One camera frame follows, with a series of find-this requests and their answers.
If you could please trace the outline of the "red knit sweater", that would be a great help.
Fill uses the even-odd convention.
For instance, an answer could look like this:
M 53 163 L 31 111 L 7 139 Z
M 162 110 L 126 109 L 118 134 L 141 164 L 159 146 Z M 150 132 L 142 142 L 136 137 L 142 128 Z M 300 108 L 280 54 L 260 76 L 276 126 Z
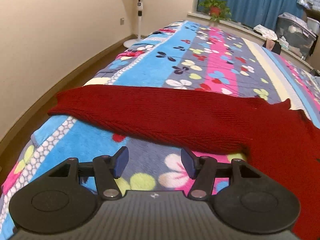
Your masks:
M 301 203 L 294 233 L 319 239 L 319 129 L 290 100 L 157 87 L 87 85 L 57 95 L 49 115 L 70 115 L 121 135 L 248 162 Z

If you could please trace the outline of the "white clothes pile on sill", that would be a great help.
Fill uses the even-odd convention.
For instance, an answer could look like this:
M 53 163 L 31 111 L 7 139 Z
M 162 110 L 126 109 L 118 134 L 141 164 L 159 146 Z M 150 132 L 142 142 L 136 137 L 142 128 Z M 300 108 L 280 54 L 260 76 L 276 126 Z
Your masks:
M 264 38 L 269 39 L 269 40 L 273 40 L 276 41 L 278 39 L 276 33 L 271 30 L 268 29 L 267 27 L 263 26 L 263 25 L 256 25 L 253 28 L 254 31 L 256 31 L 257 33 L 261 34 Z

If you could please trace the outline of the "floral fleece bed blanket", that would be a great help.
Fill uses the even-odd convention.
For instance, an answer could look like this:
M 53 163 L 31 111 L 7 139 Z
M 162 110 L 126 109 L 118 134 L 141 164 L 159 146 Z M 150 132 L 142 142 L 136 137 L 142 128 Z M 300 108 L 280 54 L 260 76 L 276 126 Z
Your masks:
M 97 72 L 92 85 L 165 87 L 256 97 L 269 103 L 290 99 L 319 125 L 319 84 L 306 70 L 245 38 L 190 21 L 172 23 L 118 55 Z M 69 157 L 80 162 L 129 149 L 117 185 L 128 190 L 189 191 L 193 181 L 178 148 L 118 135 L 55 115 L 34 131 L 2 186 L 1 239 L 14 233 L 9 202 L 20 188 Z

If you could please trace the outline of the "potted green plant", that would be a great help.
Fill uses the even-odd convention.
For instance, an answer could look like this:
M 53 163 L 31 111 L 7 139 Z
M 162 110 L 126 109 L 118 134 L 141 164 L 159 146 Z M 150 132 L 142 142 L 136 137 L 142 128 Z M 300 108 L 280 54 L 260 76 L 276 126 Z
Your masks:
M 231 19 L 231 10 L 227 2 L 223 0 L 203 0 L 198 6 L 202 11 L 210 16 L 212 22 Z

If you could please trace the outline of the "clear plastic storage bin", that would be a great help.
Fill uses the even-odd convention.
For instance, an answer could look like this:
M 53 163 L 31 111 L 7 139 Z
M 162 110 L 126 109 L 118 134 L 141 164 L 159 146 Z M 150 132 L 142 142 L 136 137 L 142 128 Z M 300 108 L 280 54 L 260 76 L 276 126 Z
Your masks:
M 284 12 L 279 15 L 276 23 L 276 35 L 279 40 L 287 43 L 287 49 L 305 60 L 316 40 L 316 34 L 302 19 Z

